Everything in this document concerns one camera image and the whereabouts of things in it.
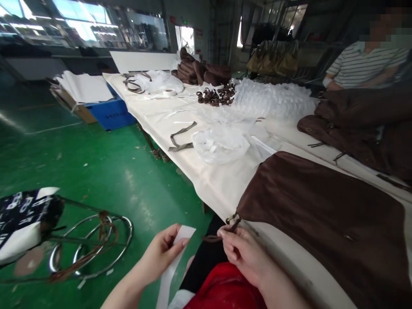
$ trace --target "finger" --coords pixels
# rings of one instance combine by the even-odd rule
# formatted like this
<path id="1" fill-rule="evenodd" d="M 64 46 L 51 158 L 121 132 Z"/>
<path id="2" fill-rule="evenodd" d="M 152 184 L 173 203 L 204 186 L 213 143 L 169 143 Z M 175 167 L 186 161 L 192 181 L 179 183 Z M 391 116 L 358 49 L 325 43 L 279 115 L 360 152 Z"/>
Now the finger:
<path id="1" fill-rule="evenodd" d="M 169 263 L 173 262 L 173 260 L 179 255 L 179 253 L 188 245 L 189 241 L 190 238 L 183 238 L 165 253 Z"/>
<path id="2" fill-rule="evenodd" d="M 218 229 L 218 232 L 216 233 L 217 236 L 222 237 L 222 235 L 220 234 L 221 230 L 230 230 L 232 228 L 232 225 L 228 224 L 228 225 L 224 225 L 222 226 L 220 229 Z"/>
<path id="3" fill-rule="evenodd" d="M 226 254 L 227 259 L 229 260 L 229 262 L 231 262 L 232 264 L 235 264 L 235 265 L 236 265 L 236 263 L 237 263 L 237 255 L 236 255 L 236 253 L 234 253 L 233 251 L 227 250 L 225 247 L 223 247 L 223 250 L 224 250 L 224 252 L 225 252 L 225 254 Z"/>
<path id="4" fill-rule="evenodd" d="M 235 232 L 239 237 L 241 237 L 245 240 L 253 239 L 253 237 L 250 235 L 250 233 L 247 230 L 245 230 L 244 228 L 238 227 Z"/>
<path id="5" fill-rule="evenodd" d="M 181 224 L 175 223 L 169 226 L 167 229 L 165 229 L 162 232 L 162 237 L 164 241 L 171 245 L 173 240 L 176 238 L 176 235 L 179 232 L 181 226 L 182 226 Z"/>
<path id="6" fill-rule="evenodd" d="M 232 252 L 235 249 L 230 243 L 225 242 L 225 241 L 223 241 L 223 248 L 226 248 L 227 250 L 232 251 Z"/>
<path id="7" fill-rule="evenodd" d="M 220 235 L 225 243 L 231 244 L 233 247 L 238 248 L 240 251 L 242 251 L 247 246 L 246 240 L 242 239 L 235 233 L 220 230 Z"/>

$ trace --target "striped shirt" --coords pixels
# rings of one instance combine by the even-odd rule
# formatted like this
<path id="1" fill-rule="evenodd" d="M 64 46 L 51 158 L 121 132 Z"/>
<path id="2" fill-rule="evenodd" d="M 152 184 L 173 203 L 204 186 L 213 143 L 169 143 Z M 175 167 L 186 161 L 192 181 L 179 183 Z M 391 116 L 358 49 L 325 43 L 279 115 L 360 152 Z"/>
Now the striped shirt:
<path id="1" fill-rule="evenodd" d="M 364 43 L 356 42 L 339 55 L 326 73 L 335 75 L 334 81 L 343 88 L 360 87 L 385 69 L 406 62 L 408 49 L 376 48 L 364 52 Z"/>

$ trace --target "cardboard box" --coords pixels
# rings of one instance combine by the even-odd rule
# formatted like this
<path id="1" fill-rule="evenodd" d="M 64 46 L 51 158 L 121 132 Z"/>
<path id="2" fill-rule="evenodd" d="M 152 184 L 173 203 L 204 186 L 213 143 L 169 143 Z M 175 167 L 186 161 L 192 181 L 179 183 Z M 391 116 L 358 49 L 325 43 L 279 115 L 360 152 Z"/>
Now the cardboard box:
<path id="1" fill-rule="evenodd" d="M 69 112 L 71 112 L 73 107 L 76 106 L 76 101 L 70 96 L 70 94 L 67 91 L 52 86 L 50 87 L 50 92 L 56 98 L 58 103 Z M 78 115 L 81 119 L 83 119 L 83 121 L 87 124 L 97 122 L 96 118 L 83 105 L 78 105 L 74 109 L 74 113 Z"/>

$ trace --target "metal stool frame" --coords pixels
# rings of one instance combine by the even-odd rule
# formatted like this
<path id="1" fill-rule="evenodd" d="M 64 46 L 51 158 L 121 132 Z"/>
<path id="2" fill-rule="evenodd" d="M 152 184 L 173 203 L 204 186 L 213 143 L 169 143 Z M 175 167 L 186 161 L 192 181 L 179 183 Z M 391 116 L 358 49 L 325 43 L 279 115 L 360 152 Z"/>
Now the metal stool frame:
<path id="1" fill-rule="evenodd" d="M 88 206 L 85 205 L 83 203 L 79 203 L 76 202 L 74 200 L 70 200 L 66 197 L 62 197 L 60 195 L 55 195 L 56 197 L 58 197 L 61 201 L 63 201 L 65 203 L 65 205 L 72 205 L 72 206 L 76 206 L 79 208 L 83 208 L 83 209 L 87 209 L 93 212 L 97 212 L 100 213 L 102 211 L 102 209 L 99 208 L 95 208 L 92 206 Z M 54 235 L 51 234 L 49 235 L 46 239 L 43 239 L 42 241 L 55 241 L 56 245 L 54 246 L 51 254 L 50 254 L 50 258 L 49 258 L 49 262 L 48 262 L 48 266 L 49 269 L 52 273 L 59 271 L 58 266 L 57 266 L 57 253 L 59 252 L 61 246 L 62 246 L 62 242 L 67 242 L 67 243 L 77 243 L 79 244 L 79 246 L 77 247 L 74 257 L 73 257 L 73 264 L 79 259 L 79 254 L 80 251 L 82 249 L 82 247 L 84 245 L 91 245 L 91 246 L 96 246 L 96 245 L 102 245 L 104 243 L 104 241 L 99 241 L 99 240 L 91 240 L 89 239 L 98 229 L 100 225 L 97 225 L 94 229 L 92 229 L 84 238 L 78 238 L 78 237 L 70 237 L 68 236 L 71 232 L 73 232 L 79 225 L 92 220 L 93 218 L 98 218 L 98 214 L 97 215 L 92 215 L 90 217 L 87 217 L 83 220 L 81 220 L 80 222 L 78 222 L 77 224 L 75 224 L 72 228 L 70 228 L 64 235 Z M 113 221 L 116 220 L 122 220 L 128 229 L 129 235 L 127 237 L 127 241 L 126 243 L 121 243 L 121 242 L 117 242 L 115 244 L 113 244 L 112 242 L 108 242 L 106 245 L 110 246 L 110 245 L 114 245 L 114 246 L 120 246 L 123 247 L 123 250 L 120 252 L 120 254 L 118 255 L 118 257 L 112 262 L 110 263 L 108 266 L 106 266 L 104 269 L 90 274 L 90 275 L 86 275 L 86 274 L 82 274 L 80 272 L 80 269 L 83 268 L 85 265 L 89 264 L 96 256 L 92 257 L 89 261 L 87 261 L 80 269 L 78 269 L 76 272 L 74 272 L 69 278 L 67 278 L 67 280 L 70 279 L 81 279 L 81 280 L 87 280 L 87 279 L 91 279 L 91 278 L 95 278 L 99 275 L 101 275 L 102 273 L 105 273 L 106 271 L 108 271 L 109 269 L 111 269 L 113 267 L 113 265 L 120 260 L 120 258 L 123 256 L 123 254 L 126 252 L 127 248 L 130 245 L 130 242 L 133 238 L 133 231 L 134 231 L 134 227 L 133 227 L 133 223 L 126 217 L 122 216 L 122 215 L 118 215 L 114 212 L 109 212 L 108 211 L 108 216 L 106 217 L 107 221 L 109 223 L 112 223 Z M 109 228 L 109 232 L 108 235 L 106 237 L 106 239 L 108 239 L 112 234 L 112 228 Z M 9 280 L 0 280 L 0 284 L 17 284 L 17 283 L 29 283 L 29 282 L 44 282 L 47 281 L 49 279 L 49 277 L 39 277 L 39 278 L 22 278 L 22 279 L 9 279 Z"/>

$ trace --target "person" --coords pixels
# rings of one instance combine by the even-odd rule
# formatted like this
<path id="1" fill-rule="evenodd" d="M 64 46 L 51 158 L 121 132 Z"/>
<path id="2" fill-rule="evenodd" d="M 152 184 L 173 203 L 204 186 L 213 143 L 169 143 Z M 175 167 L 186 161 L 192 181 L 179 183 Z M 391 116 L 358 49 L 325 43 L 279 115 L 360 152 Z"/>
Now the person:
<path id="1" fill-rule="evenodd" d="M 212 219 L 208 234 L 220 227 L 215 234 L 222 237 L 223 244 L 202 242 L 169 308 L 310 308 L 288 275 L 248 231 L 238 227 L 232 233 L 230 225 L 218 221 L 217 216 Z M 174 224 L 154 237 L 101 309 L 138 308 L 145 287 L 158 280 L 188 244 L 188 239 L 182 239 L 170 246 L 180 227 Z"/>
<path id="2" fill-rule="evenodd" d="M 326 71 L 323 84 L 327 90 L 370 88 L 388 83 L 399 66 L 406 62 L 408 49 L 381 48 L 381 43 L 401 26 L 403 14 L 399 8 L 388 9 L 371 22 L 366 42 L 358 41 L 338 56 Z"/>

